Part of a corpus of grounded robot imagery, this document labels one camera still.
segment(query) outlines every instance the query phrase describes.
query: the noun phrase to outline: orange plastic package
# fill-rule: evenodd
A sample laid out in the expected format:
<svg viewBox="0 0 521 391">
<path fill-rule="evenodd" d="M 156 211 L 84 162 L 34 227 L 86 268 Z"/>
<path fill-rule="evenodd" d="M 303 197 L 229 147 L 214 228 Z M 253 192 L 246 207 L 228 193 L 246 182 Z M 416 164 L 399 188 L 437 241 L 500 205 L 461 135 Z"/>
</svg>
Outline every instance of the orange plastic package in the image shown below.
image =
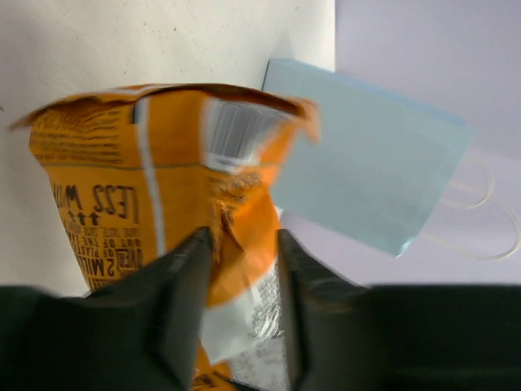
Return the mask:
<svg viewBox="0 0 521 391">
<path fill-rule="evenodd" d="M 131 86 L 67 97 L 12 128 L 26 125 L 92 289 L 210 226 L 209 363 L 278 331 L 268 189 L 298 131 L 317 139 L 312 103 L 227 85 Z"/>
</svg>

